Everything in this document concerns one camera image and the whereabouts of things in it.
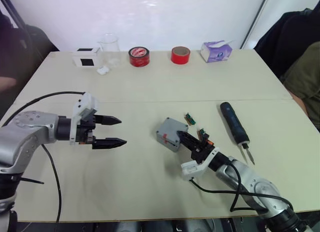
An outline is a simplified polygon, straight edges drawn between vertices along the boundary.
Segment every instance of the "white table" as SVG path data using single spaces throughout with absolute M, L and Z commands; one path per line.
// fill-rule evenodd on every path
M 91 150 L 89 145 L 69 146 L 66 141 L 48 145 L 60 177 L 61 221 L 255 214 L 230 213 L 232 195 L 206 194 L 183 181 L 180 164 L 190 160 L 190 152 L 173 153 L 156 142 L 155 131 L 166 117 L 184 122 L 184 114 L 190 112 L 197 121 L 191 134 L 196 136 L 196 127 L 205 128 L 222 153 L 244 162 L 219 114 L 222 101 L 232 104 L 250 136 L 257 173 L 275 183 L 296 211 L 319 209 L 319 133 L 255 51 L 235 50 L 229 61 L 211 64 L 192 52 L 184 66 L 172 64 L 168 55 L 152 52 L 148 66 L 135 68 L 123 54 L 121 67 L 100 76 L 92 69 L 76 68 L 70 53 L 51 53 L 6 113 L 2 122 L 35 97 L 78 90 L 99 99 L 97 114 L 122 120 L 94 131 L 97 138 L 127 140 L 122 147 Z M 29 109 L 70 117 L 78 97 L 47 98 Z M 20 183 L 15 206 L 19 220 L 54 221 L 58 193 L 42 148 L 35 152 L 25 177 L 45 184 Z M 227 189 L 210 170 L 197 181 L 208 189 Z M 244 205 L 242 199 L 238 205 Z
M 230 101 L 251 139 L 256 166 L 272 181 L 295 211 L 320 208 L 320 136 L 293 100 Z M 100 114 L 115 115 L 122 124 L 97 126 L 99 138 L 128 141 L 111 150 L 90 145 L 69 146 L 58 141 L 48 148 L 54 158 L 62 190 L 61 221 L 225 217 L 255 214 L 230 213 L 232 195 L 207 194 L 181 179 L 180 164 L 190 152 L 173 153 L 157 143 L 155 131 L 169 116 L 184 122 L 190 112 L 222 153 L 244 162 L 228 136 L 219 114 L 220 102 L 102 103 Z M 14 105 L 12 113 L 18 108 Z M 39 102 L 30 109 L 70 117 L 72 105 Z M 195 126 L 189 132 L 196 136 Z M 21 182 L 15 209 L 19 220 L 53 221 L 58 195 L 55 178 L 42 148 L 38 148 L 25 177 L 44 185 Z M 228 189 L 208 170 L 197 180 L 208 189 Z M 239 206 L 245 205 L 242 199 Z
M 172 63 L 169 52 L 151 52 L 142 68 L 128 59 L 123 53 L 122 65 L 101 76 L 92 68 L 77 68 L 71 53 L 50 53 L 15 102 L 57 91 L 91 92 L 100 102 L 291 99 L 254 50 L 234 50 L 228 61 L 217 63 L 205 63 L 198 51 L 185 65 Z M 74 102 L 70 96 L 49 100 Z

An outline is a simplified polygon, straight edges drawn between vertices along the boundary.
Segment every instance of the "glass beaker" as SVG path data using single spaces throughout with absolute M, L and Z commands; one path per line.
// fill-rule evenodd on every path
M 106 65 L 115 68 L 121 63 L 121 53 L 118 45 L 118 37 L 112 33 L 105 34 L 98 42 L 102 49 Z

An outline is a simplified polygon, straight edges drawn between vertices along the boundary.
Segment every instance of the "screwdriver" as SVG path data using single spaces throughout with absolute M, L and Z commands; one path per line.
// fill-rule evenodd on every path
M 252 154 L 249 151 L 249 137 L 245 129 L 242 127 L 239 119 L 237 118 L 236 113 L 232 108 L 231 104 L 228 102 L 221 103 L 220 109 L 229 126 L 229 129 L 235 142 L 238 144 L 238 146 L 242 146 L 246 150 L 246 153 L 248 154 L 251 162 L 255 164 L 254 158 L 252 157 Z

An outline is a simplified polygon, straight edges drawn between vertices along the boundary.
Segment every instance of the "red tape roll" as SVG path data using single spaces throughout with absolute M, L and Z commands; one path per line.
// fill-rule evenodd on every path
M 150 61 L 149 50 L 144 47 L 135 47 L 129 50 L 131 65 L 135 67 L 143 67 Z
M 189 61 L 190 50 L 186 47 L 175 47 L 171 51 L 171 61 L 175 64 L 186 64 Z

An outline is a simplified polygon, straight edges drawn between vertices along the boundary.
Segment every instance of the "gray box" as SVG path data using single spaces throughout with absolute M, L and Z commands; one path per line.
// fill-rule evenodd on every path
M 156 131 L 156 140 L 173 152 L 177 152 L 180 147 L 180 138 L 177 131 L 188 132 L 188 125 L 167 118 L 160 128 Z

